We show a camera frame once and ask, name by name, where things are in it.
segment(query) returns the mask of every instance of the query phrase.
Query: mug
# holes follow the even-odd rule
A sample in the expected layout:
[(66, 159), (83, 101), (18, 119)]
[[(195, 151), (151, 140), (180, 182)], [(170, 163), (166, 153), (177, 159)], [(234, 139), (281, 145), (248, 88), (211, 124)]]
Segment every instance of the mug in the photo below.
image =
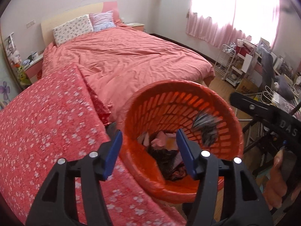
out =
[(33, 60), (35, 60), (38, 56), (39, 56), (39, 55), (38, 55), (37, 52), (31, 54), (31, 58), (32, 58)]

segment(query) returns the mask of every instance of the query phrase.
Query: hand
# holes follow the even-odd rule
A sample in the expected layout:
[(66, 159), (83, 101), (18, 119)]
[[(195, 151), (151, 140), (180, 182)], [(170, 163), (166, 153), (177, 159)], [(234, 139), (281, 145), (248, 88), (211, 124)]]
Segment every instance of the hand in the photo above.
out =
[[(282, 178), (280, 167), (283, 162), (283, 149), (281, 149), (274, 157), (274, 165), (270, 171), (271, 179), (266, 183), (266, 187), (263, 192), (270, 210), (273, 207), (280, 208), (282, 205), (282, 197), (287, 192), (287, 186)], [(291, 195), (291, 200), (294, 201), (301, 191), (301, 183), (297, 186)]]

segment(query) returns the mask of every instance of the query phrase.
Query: red duvet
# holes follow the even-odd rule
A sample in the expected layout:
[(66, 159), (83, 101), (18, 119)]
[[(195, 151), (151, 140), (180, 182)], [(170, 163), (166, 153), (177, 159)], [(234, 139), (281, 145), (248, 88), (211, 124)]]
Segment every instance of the red duvet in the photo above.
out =
[(212, 65), (195, 52), (134, 30), (117, 27), (90, 33), (44, 52), (43, 77), (59, 67), (76, 63), (104, 104), (112, 104), (116, 120), (131, 95), (160, 80), (204, 80), (214, 77)]

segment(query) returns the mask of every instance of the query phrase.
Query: floral bedspread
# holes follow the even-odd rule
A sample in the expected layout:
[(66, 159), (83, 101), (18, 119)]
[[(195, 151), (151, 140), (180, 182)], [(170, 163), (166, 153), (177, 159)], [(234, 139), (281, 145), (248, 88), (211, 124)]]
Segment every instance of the floral bedspread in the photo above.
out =
[[(42, 78), (0, 112), (0, 192), (23, 223), (60, 157), (82, 158), (109, 140), (103, 125), (108, 116), (74, 64)], [(79, 219), (85, 222), (80, 187), (76, 179)], [(114, 225), (185, 224), (174, 208), (156, 204), (120, 159), (101, 187)]]

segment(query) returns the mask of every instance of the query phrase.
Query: wooden headboard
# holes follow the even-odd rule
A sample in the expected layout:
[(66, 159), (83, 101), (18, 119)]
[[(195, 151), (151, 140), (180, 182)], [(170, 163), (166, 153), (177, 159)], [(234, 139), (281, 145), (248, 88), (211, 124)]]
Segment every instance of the wooden headboard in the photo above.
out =
[(73, 10), (66, 11), (65, 13), (56, 15), (50, 19), (44, 20), (41, 22), (41, 29), (43, 34), (43, 39), (45, 46), (48, 46), (51, 42), (54, 41), (52, 29), (64, 24), (72, 19), (83, 16), (89, 13), (105, 13), (107, 11), (113, 10), (114, 20), (119, 19), (119, 12), (117, 2), (101, 2), (90, 4), (87, 6), (79, 7)]

